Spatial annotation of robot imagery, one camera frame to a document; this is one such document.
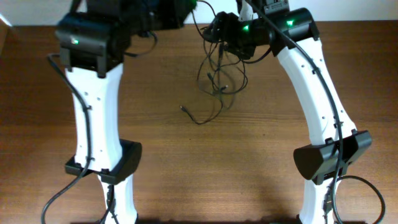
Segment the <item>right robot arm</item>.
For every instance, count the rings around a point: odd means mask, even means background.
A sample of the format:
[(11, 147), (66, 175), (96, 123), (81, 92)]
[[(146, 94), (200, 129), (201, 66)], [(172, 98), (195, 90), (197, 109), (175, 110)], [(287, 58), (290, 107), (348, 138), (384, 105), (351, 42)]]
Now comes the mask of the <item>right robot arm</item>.
[(305, 180), (300, 223), (341, 223), (336, 191), (348, 167), (371, 146), (358, 131), (335, 90), (323, 56), (318, 27), (306, 8), (285, 1), (240, 1), (237, 14), (219, 12), (204, 30), (211, 43), (252, 62), (256, 47), (269, 46), (292, 82), (308, 126), (310, 144), (294, 151)]

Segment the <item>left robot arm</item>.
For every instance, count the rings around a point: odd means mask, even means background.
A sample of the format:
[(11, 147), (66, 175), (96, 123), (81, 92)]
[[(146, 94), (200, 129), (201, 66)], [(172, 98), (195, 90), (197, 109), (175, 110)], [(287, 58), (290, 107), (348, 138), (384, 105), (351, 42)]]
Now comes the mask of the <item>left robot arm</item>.
[(76, 180), (96, 174), (106, 211), (101, 223), (137, 223), (133, 178), (142, 155), (138, 142), (118, 132), (118, 92), (134, 35), (181, 28), (195, 1), (73, 1), (58, 23), (57, 57), (73, 95), (77, 146), (65, 164)]

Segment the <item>black USB cable long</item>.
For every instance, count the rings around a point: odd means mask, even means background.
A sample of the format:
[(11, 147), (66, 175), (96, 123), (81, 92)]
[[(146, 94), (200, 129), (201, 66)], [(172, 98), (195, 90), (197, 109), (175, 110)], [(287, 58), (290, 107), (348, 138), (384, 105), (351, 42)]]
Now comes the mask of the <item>black USB cable long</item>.
[(216, 17), (216, 11), (209, 1), (199, 3), (206, 4), (211, 13), (207, 15), (208, 24), (204, 25), (196, 21), (198, 11), (192, 11), (193, 25), (190, 34), (195, 36), (196, 47), (188, 50), (188, 58), (184, 60), (190, 69), (190, 74), (184, 83), (183, 94), (186, 100), (180, 108), (195, 124), (202, 125), (215, 119), (224, 109), (225, 103), (221, 87), (215, 82), (214, 72), (217, 65), (212, 58), (213, 52), (219, 50), (221, 45), (212, 44), (204, 38), (204, 31)]

